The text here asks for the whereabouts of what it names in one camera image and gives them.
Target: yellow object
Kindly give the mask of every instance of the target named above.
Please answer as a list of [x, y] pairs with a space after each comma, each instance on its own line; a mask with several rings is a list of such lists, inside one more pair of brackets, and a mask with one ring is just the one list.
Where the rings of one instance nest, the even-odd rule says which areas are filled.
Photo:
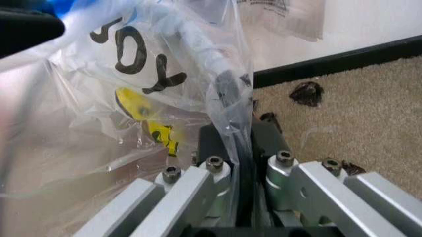
[[116, 102], [128, 116], [138, 122], [147, 120], [152, 115], [148, 99], [126, 87], [116, 90]]
[[121, 87], [116, 90], [116, 102], [128, 116], [137, 122], [147, 121], [149, 133], [154, 140], [169, 149], [169, 156], [176, 156], [179, 143], [170, 138], [173, 127], [147, 120], [153, 114], [151, 103], [147, 98], [131, 89]]
[[179, 143], [170, 139], [171, 131], [173, 130], [172, 126], [163, 126], [159, 123], [149, 121], [148, 130], [156, 142], [162, 143], [169, 149], [169, 156], [176, 156]]

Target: carpet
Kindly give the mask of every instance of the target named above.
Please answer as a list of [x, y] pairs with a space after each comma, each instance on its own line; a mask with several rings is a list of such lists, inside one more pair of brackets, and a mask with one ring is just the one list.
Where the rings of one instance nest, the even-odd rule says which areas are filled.
[[[301, 82], [324, 89], [318, 107], [295, 103]], [[422, 199], [422, 57], [256, 89], [299, 162], [331, 157], [375, 171]]]

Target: plastic bag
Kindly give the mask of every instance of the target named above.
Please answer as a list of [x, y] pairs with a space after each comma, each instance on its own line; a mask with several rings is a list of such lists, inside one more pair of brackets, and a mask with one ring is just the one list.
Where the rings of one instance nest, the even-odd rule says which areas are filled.
[[211, 121], [235, 164], [233, 225], [253, 68], [236, 3], [221, 2], [76, 0], [65, 35], [0, 61], [2, 93], [19, 88], [1, 132], [2, 236], [71, 235], [134, 178], [188, 168]]
[[279, 35], [322, 39], [325, 0], [237, 0], [242, 21]]

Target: hex socket bolt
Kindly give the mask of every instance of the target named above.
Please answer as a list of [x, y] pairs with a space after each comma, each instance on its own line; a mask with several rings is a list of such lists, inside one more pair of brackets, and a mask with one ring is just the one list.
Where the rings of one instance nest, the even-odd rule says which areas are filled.
[[336, 177], [341, 173], [342, 165], [335, 159], [327, 158], [321, 162], [321, 165]]
[[211, 156], [205, 161], [205, 167], [211, 173], [219, 173], [223, 169], [224, 161], [221, 157]]
[[281, 164], [283, 167], [290, 167], [293, 165], [294, 158], [292, 154], [290, 154], [289, 151], [278, 151], [277, 152], [277, 161]]
[[163, 180], [168, 184], [174, 184], [181, 176], [182, 170], [177, 166], [167, 166], [163, 170]]
[[190, 157], [191, 157], [191, 164], [196, 165], [198, 163], [198, 152], [192, 151], [190, 154]]

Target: black metal part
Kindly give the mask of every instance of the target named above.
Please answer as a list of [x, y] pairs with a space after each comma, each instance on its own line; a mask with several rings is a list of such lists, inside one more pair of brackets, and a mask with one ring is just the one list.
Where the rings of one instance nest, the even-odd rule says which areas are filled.
[[343, 237], [337, 227], [186, 228], [181, 237]]
[[362, 68], [422, 54], [422, 35], [255, 72], [254, 88]]
[[0, 8], [0, 58], [59, 37], [64, 30], [62, 21], [50, 14]]
[[252, 121], [251, 142], [258, 176], [265, 184], [268, 159], [280, 150], [290, 151], [290, 149], [277, 126], [270, 122]]
[[259, 119], [263, 122], [273, 123], [276, 126], [277, 130], [280, 133], [283, 133], [283, 131], [281, 130], [281, 126], [278, 123], [277, 115], [275, 113], [273, 113], [273, 112], [264, 113], [263, 115], [261, 115], [261, 117], [259, 117]]

